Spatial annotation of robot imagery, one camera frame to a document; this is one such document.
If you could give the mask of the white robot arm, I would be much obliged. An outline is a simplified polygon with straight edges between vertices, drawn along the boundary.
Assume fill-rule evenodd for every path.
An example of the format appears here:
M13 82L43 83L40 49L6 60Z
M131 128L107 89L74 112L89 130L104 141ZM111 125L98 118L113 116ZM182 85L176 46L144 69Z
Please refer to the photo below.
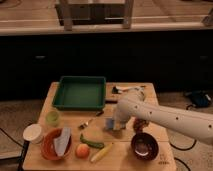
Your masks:
M213 115L154 105L144 101L143 91L124 93L114 109L114 130L124 128L131 117L153 122L202 143L213 145Z

